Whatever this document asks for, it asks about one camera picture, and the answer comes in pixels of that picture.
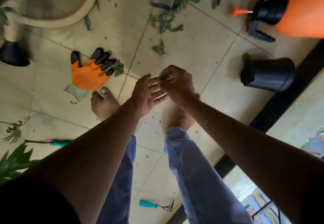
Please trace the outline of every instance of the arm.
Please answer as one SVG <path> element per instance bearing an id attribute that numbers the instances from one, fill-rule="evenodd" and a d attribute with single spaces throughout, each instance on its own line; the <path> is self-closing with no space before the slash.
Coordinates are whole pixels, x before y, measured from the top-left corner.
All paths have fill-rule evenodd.
<path id="1" fill-rule="evenodd" d="M 185 70 L 170 66 L 161 77 L 160 85 L 170 98 L 293 222 L 299 223 L 304 201 L 323 183 L 324 162 L 204 104 L 194 95 L 191 75 Z"/>
<path id="2" fill-rule="evenodd" d="M 52 153 L 21 177 L 33 177 L 58 190 L 81 223 L 95 223 L 127 143 L 141 117 L 167 98 L 151 75 L 141 78 L 132 97 L 112 116 Z"/>

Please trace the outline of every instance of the turquoise tool handle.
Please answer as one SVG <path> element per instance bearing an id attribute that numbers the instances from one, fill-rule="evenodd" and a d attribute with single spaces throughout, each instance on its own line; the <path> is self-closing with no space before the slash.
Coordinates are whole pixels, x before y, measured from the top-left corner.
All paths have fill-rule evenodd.
<path id="1" fill-rule="evenodd" d="M 148 201 L 145 201 L 145 200 L 140 201 L 140 206 L 146 207 L 146 208 L 156 208 L 156 209 L 159 208 L 158 204 L 154 204 L 152 202 L 148 202 Z"/>
<path id="2" fill-rule="evenodd" d="M 63 147 L 67 144 L 69 144 L 71 142 L 71 140 L 52 140 L 51 141 L 51 145 L 52 146 L 60 146 L 60 147 Z"/>

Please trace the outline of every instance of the blue jeans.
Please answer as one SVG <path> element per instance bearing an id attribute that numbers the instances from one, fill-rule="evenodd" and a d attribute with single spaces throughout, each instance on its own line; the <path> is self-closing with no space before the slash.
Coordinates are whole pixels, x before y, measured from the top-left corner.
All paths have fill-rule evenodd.
<path id="1" fill-rule="evenodd" d="M 130 212 L 136 138 L 126 148 L 97 224 L 127 224 Z M 184 129 L 172 127 L 164 152 L 176 176 L 190 224 L 253 224 L 252 218 Z"/>

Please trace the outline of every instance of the person's right arm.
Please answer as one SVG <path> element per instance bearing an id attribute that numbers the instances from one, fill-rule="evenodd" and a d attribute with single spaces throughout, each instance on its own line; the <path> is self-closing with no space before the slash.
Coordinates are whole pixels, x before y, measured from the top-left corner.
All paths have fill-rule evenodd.
<path id="1" fill-rule="evenodd" d="M 305 204 L 324 183 L 324 162 L 272 138 L 201 102 L 191 75 L 169 66 L 160 86 L 220 145 L 227 155 L 294 223 Z"/>

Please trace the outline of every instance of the person's left hand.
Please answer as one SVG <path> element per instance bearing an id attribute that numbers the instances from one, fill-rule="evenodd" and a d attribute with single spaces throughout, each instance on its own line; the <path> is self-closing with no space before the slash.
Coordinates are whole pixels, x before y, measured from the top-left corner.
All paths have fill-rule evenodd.
<path id="1" fill-rule="evenodd" d="M 141 117 L 149 114 L 153 107 L 169 97 L 160 90 L 158 81 L 159 77 L 151 78 L 151 74 L 148 74 L 136 82 L 130 100 L 136 105 Z"/>

